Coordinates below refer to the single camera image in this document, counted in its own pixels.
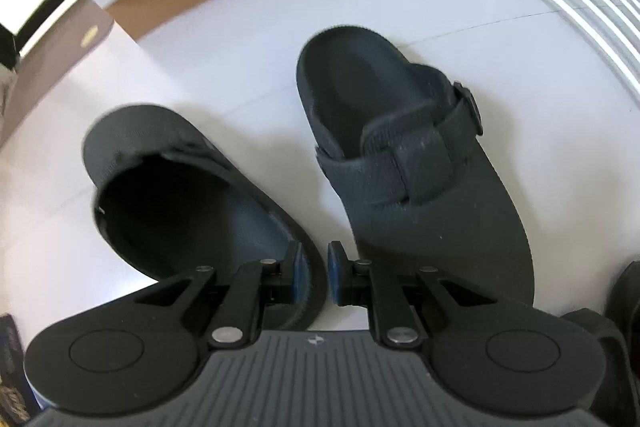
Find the black buckle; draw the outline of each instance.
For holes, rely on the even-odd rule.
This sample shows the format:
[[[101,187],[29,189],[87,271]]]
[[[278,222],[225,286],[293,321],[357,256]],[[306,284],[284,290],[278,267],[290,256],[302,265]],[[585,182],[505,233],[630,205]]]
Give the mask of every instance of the black buckle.
[[[478,104],[476,103],[476,99],[474,98],[473,94],[468,89],[468,87],[463,86],[459,82],[453,83],[453,89],[456,91],[456,94],[466,102],[469,111],[471,111],[471,116],[476,123],[476,134],[478,136],[482,136],[484,130],[482,129],[480,110],[478,109]]]

